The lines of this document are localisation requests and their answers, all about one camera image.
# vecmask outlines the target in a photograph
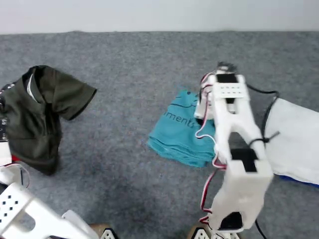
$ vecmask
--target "fabric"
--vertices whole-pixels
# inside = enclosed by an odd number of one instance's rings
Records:
[[[72,120],[96,89],[49,66],[34,66],[1,94],[11,153],[45,174],[54,172],[62,137],[59,117]]]
[[[274,173],[319,185],[319,113],[278,99],[266,123],[266,145]]]
[[[201,125],[194,118],[197,95],[181,91],[149,134],[148,145],[160,156],[190,166],[203,167],[215,156],[214,143],[208,138],[197,139]],[[199,133],[214,136],[215,128],[208,121]]]

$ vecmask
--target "shirt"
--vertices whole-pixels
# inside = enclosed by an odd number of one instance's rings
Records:
[[[6,85],[0,94],[0,117],[7,119],[11,153],[42,173],[52,174],[62,137],[59,117],[77,117],[96,91],[43,65],[31,67],[19,80]]]

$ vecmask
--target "folded cloth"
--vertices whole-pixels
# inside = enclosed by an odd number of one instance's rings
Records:
[[[280,134],[266,144],[275,174],[319,185],[319,114],[278,99],[266,123],[265,135]]]
[[[149,147],[164,158],[190,166],[204,167],[207,162],[211,162],[215,156],[214,142],[208,137],[195,137],[201,127],[193,116],[196,104],[196,94],[180,92],[149,134]],[[214,136],[212,121],[206,123],[202,134]]]

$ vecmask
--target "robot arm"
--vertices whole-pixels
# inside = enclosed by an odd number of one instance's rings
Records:
[[[0,142],[8,149],[8,142]],[[5,239],[115,239],[111,230],[99,237],[75,212],[56,214],[21,184],[20,171],[5,166],[8,152],[0,151],[0,238]],[[28,230],[20,219],[29,215],[34,228]]]
[[[237,233],[249,229],[260,213],[273,172],[267,161],[262,135],[255,124],[245,78],[231,65],[221,64],[201,81],[200,98],[194,116],[214,119],[215,150],[226,164],[224,182],[216,194],[210,228],[215,232]],[[229,136],[239,133],[250,146],[231,149]]]

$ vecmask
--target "white cloth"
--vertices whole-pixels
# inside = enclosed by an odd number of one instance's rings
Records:
[[[266,144],[275,174],[319,185],[319,113],[278,99],[273,105],[265,136],[280,134]]]

